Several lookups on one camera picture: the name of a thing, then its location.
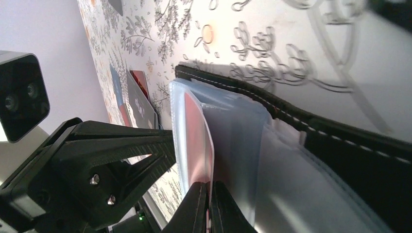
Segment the red striped card back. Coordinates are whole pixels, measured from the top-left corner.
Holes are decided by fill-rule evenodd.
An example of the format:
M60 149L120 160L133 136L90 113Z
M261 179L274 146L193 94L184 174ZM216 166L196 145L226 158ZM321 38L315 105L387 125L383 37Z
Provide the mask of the red striped card back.
M214 172L214 145L201 103L185 93L185 127L188 182L210 182Z

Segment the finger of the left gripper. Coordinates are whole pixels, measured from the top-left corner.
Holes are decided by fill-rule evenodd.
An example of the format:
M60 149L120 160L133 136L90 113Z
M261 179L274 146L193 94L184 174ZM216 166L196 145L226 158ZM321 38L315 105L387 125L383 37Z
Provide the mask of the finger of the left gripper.
M121 149L59 154L54 168L93 229L118 222L175 163L174 150Z
M142 129L97 121L67 121L50 145L50 160L119 161L150 154L155 159L175 161L171 130Z

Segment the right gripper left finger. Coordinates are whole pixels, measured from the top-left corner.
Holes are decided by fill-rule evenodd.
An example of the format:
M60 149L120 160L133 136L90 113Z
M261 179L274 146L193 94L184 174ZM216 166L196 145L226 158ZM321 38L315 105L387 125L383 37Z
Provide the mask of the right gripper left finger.
M207 201L206 183L193 183L161 233L205 233Z

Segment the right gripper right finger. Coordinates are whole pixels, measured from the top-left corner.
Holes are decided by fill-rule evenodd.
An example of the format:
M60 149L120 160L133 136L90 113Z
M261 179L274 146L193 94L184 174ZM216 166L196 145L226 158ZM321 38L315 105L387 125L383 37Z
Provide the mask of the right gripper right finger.
M213 183L210 204L213 233L256 233L223 182Z

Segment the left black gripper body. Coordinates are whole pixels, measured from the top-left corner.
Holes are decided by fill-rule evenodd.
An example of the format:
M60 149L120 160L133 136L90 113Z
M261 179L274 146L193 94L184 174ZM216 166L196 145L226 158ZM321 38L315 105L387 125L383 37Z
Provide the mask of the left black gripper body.
M20 233L31 229L39 233L78 233L89 226L65 180L55 170L54 160L48 157L50 145L64 130L63 124L69 126L67 121L62 123L1 187L1 215L10 218Z

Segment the black card holder wallet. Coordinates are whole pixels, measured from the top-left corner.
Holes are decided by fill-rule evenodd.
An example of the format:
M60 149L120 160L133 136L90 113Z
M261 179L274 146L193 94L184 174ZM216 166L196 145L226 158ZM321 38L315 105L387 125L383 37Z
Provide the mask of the black card holder wallet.
M185 93L201 103L214 145L206 183L223 182L257 233L409 233L412 145L303 111L244 81L184 65L170 83L183 197Z

